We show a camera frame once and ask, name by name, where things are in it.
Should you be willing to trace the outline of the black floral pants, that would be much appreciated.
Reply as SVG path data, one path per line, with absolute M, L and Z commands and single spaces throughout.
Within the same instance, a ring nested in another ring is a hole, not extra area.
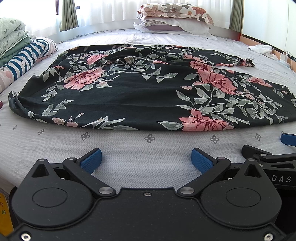
M 253 62 L 174 45 L 76 47 L 10 93 L 9 106 L 43 123 L 106 130 L 205 132 L 295 121 L 286 86 L 236 66 Z

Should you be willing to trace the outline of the white patterned bed sheet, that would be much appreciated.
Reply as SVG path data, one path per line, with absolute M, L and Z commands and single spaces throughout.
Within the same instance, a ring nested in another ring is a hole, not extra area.
M 104 44 L 164 44 L 194 46 L 251 59 L 248 74 L 283 84 L 295 92 L 295 73 L 278 61 L 257 54 L 238 41 L 194 35 L 148 34 L 135 29 L 105 31 L 77 37 L 58 45 L 59 53 L 77 46 Z M 56 59 L 41 61 L 1 93 L 1 189 L 9 192 L 22 182 L 40 158 L 60 163 L 100 148 L 103 160 L 94 176 L 116 190 L 132 188 L 180 188 L 199 176 L 191 163 L 191 151 L 200 148 L 212 157 L 244 161 L 241 148 L 251 145 L 273 154 L 295 152 L 280 141 L 281 133 L 295 133 L 294 123 L 220 132 L 141 132 L 68 128 L 22 118 L 8 104 L 10 92 L 19 92 L 27 80 L 39 75 Z

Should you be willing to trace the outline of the white charger block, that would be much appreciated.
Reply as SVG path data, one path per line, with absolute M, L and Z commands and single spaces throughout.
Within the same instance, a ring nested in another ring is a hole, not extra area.
M 288 56 L 285 53 L 280 53 L 280 61 L 281 62 L 287 62 Z

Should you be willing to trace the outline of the white cloth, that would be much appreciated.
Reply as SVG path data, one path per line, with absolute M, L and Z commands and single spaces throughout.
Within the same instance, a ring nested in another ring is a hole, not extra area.
M 277 56 L 275 54 L 273 54 L 273 48 L 270 45 L 258 44 L 258 45 L 254 45 L 254 46 L 248 46 L 248 49 L 250 49 L 251 51 L 253 51 L 255 53 L 262 54 L 263 56 L 266 56 L 266 57 L 273 59 L 275 61 L 279 60 L 277 58 Z

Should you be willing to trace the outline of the yellow object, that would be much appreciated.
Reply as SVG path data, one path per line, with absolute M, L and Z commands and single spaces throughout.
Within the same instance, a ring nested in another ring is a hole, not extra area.
M 0 232 L 7 236 L 14 230 L 11 221 L 8 199 L 2 193 L 0 194 Z

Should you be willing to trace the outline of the blue white striped blanket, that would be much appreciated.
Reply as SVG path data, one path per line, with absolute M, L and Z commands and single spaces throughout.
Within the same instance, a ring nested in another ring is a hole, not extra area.
M 53 55 L 57 50 L 57 44 L 49 38 L 33 40 L 8 63 L 1 66 L 1 92 L 28 72 L 36 63 Z

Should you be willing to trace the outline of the green curtain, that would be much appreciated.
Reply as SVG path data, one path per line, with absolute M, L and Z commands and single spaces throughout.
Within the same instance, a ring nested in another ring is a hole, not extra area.
M 230 29 L 235 32 L 242 31 L 243 25 L 243 11 L 244 11 L 244 0 L 234 0 L 230 16 Z
M 62 0 L 60 32 L 79 27 L 74 0 Z

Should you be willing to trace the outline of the green curtain left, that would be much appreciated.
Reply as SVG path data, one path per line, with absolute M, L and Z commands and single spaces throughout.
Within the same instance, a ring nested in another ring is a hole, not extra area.
M 74 0 L 62 0 L 60 32 L 79 27 Z

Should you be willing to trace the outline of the green folded quilt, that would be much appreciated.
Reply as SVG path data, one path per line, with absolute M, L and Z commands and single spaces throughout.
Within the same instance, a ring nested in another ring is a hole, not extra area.
M 35 38 L 22 21 L 1 18 L 1 67 Z

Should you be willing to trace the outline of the white purple pillow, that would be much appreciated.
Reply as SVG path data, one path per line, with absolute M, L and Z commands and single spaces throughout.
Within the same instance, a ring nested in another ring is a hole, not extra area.
M 143 33 L 164 33 L 177 35 L 195 35 L 208 39 L 217 40 L 209 30 L 205 22 L 165 17 L 144 17 L 141 23 L 133 23 L 136 30 Z

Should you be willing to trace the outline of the white sheer curtain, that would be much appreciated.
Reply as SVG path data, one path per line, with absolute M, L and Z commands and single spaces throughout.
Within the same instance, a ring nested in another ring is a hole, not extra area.
M 233 1 L 75 1 L 79 27 L 65 32 L 60 32 L 62 1 L 1 1 L 1 17 L 22 21 L 37 37 L 63 41 L 92 31 L 131 28 L 140 6 L 150 3 L 199 6 L 222 28 L 229 28 L 233 5 Z

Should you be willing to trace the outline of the floral pillow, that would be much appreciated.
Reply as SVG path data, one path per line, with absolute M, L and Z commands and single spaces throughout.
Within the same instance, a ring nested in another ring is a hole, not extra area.
M 150 3 L 143 4 L 137 11 L 137 17 L 164 17 L 170 19 L 192 19 L 214 25 L 213 19 L 207 11 L 199 6 L 180 3 Z

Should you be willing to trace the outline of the wooden bed frame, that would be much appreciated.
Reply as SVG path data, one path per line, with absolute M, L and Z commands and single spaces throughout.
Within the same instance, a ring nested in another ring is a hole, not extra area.
M 268 44 L 264 41 L 255 39 L 253 37 L 241 34 L 240 32 L 235 32 L 234 30 L 226 29 L 226 28 L 221 28 L 221 27 L 216 27 L 213 25 L 210 25 L 210 30 L 209 32 L 217 37 L 222 37 L 222 38 L 228 38 L 232 40 L 237 40 L 240 42 L 243 42 L 245 45 L 248 46 L 254 46 L 258 44 L 263 44 L 263 45 L 270 45 L 273 48 L 273 54 L 275 54 L 278 58 L 280 58 L 280 53 L 287 53 L 287 50 L 281 50 L 278 49 L 277 47 L 273 46 L 272 44 Z M 292 54 L 288 54 L 288 64 L 290 64 L 291 69 L 295 72 L 295 57 Z

